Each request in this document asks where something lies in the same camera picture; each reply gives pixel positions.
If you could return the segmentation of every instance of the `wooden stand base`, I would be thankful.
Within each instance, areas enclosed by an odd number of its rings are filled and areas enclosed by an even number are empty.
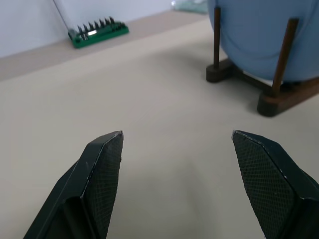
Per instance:
[[[221,9],[217,6],[214,23],[214,64],[206,68],[208,82],[217,83],[229,77],[236,77],[258,87],[263,93],[259,97],[257,111],[267,117],[280,114],[319,93],[319,77],[301,83],[282,84],[299,19],[291,18],[288,21],[272,86],[245,75],[229,59],[219,62],[220,19]]]
[[[276,116],[319,93],[319,77],[302,83],[282,84],[279,94],[274,96],[271,86],[245,75],[229,59],[219,62],[218,69],[214,68],[214,65],[206,68],[208,82],[218,83],[231,77],[243,80],[263,91],[259,96],[257,111],[267,117]]]

